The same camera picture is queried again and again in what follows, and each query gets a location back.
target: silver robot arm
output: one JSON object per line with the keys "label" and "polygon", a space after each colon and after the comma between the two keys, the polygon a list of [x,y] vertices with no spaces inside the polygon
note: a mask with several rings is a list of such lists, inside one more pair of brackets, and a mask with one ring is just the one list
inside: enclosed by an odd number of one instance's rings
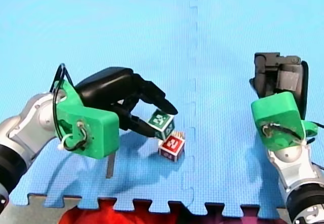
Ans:
{"label": "silver robot arm", "polygon": [[53,94],[37,94],[18,115],[0,123],[0,213],[10,192],[55,135]]}
{"label": "silver robot arm", "polygon": [[310,145],[267,151],[279,174],[279,189],[293,224],[324,223],[324,178],[312,163]]}

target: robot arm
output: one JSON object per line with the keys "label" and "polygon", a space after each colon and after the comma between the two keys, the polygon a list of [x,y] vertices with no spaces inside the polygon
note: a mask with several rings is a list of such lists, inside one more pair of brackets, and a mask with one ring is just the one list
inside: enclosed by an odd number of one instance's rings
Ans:
{"label": "robot arm", "polygon": [[[60,87],[64,84],[64,76],[68,77],[69,83],[65,82],[68,87]],[[60,81],[61,84],[55,91],[55,84]],[[68,90],[64,91],[64,88],[72,90],[74,94],[69,94]],[[165,93],[153,82],[145,81],[131,69],[122,67],[104,69],[73,86],[64,64],[61,64],[50,93],[33,96],[19,115],[0,123],[0,213],[9,201],[9,194],[45,145],[55,137],[59,137],[62,141],[66,140],[67,134],[59,135],[57,132],[57,128],[62,129],[62,125],[58,123],[60,115],[57,115],[56,110],[67,107],[66,105],[69,105],[67,101],[72,104],[72,107],[67,109],[74,107],[83,109],[85,113],[76,116],[80,116],[85,124],[90,124],[90,127],[91,124],[95,124],[93,128],[97,130],[98,126],[102,126],[100,122],[105,119],[102,115],[108,113],[112,115],[110,118],[114,121],[110,120],[107,124],[115,125],[117,122],[117,127],[102,127],[103,132],[99,131],[101,134],[105,134],[106,129],[112,129],[114,132],[110,135],[118,136],[118,128],[121,128],[154,137],[155,130],[139,117],[131,115],[131,111],[141,99],[156,105],[168,114],[176,115],[178,113],[176,108],[165,99],[165,96]],[[99,119],[96,120],[97,118],[92,114],[99,115]],[[77,138],[74,131],[72,132],[73,138]],[[89,136],[87,134],[90,130],[85,127],[83,133]],[[97,135],[99,138],[97,142],[105,143],[107,139],[101,134]],[[86,141],[92,140],[91,143],[94,144],[93,139],[87,137]],[[92,157],[87,150],[73,150],[67,145],[65,148]]]}
{"label": "robot arm", "polygon": [[259,100],[252,113],[269,161],[279,175],[279,189],[293,224],[324,223],[324,177],[310,157],[307,137],[318,124],[305,121],[308,66],[299,57],[255,54],[250,80]]}

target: interlocking foam tile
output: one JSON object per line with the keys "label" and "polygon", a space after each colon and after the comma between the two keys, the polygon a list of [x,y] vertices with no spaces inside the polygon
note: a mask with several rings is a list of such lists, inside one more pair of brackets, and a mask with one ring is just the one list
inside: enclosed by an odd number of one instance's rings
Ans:
{"label": "interlocking foam tile", "polygon": [[[283,206],[277,173],[256,135],[249,85],[255,52],[298,55],[309,64],[307,119],[324,121],[322,84],[324,0],[198,0],[197,101],[194,201],[224,203],[223,215],[242,216],[240,205],[259,205],[259,216],[276,218]],[[324,164],[324,131],[312,158]]]}
{"label": "interlocking foam tile", "polygon": [[[177,130],[189,134],[195,110],[196,12],[190,0],[0,0],[0,121],[17,115],[34,94],[48,91],[59,63],[72,80],[109,66],[130,67],[154,81],[178,109]],[[139,103],[134,115],[148,119],[152,105]],[[62,207],[63,196],[80,196],[80,208],[97,208],[97,198],[117,198],[117,210],[133,199],[152,200],[154,212],[169,212],[168,201],[188,206],[183,188],[192,157],[173,163],[157,154],[157,141],[121,132],[115,172],[106,179],[107,159],[94,160],[57,150],[51,141],[11,194],[16,205],[28,194],[46,195],[47,207]]]}

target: green 3d-printed mount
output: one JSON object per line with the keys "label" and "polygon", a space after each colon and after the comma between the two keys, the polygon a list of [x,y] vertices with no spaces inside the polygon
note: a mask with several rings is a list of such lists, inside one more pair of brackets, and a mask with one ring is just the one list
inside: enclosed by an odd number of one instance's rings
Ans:
{"label": "green 3d-printed mount", "polygon": [[316,124],[301,120],[290,92],[261,98],[251,108],[261,140],[271,151],[296,146],[301,140],[317,135]]}
{"label": "green 3d-printed mount", "polygon": [[83,150],[74,153],[95,159],[102,159],[118,150],[119,118],[117,114],[85,107],[68,81],[61,89],[66,98],[57,104],[57,120],[63,135],[72,134],[66,139],[66,145],[72,147],[84,138],[78,123],[82,123],[87,133],[87,142]]}

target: red fabric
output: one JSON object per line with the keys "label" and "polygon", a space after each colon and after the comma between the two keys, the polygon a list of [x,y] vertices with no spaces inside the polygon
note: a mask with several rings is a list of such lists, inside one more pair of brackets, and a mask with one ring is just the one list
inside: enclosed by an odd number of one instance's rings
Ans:
{"label": "red fabric", "polygon": [[133,212],[112,209],[114,202],[99,201],[99,210],[80,210],[77,207],[63,214],[58,224],[176,224],[177,211],[171,214],[153,214],[146,206],[136,205]]}

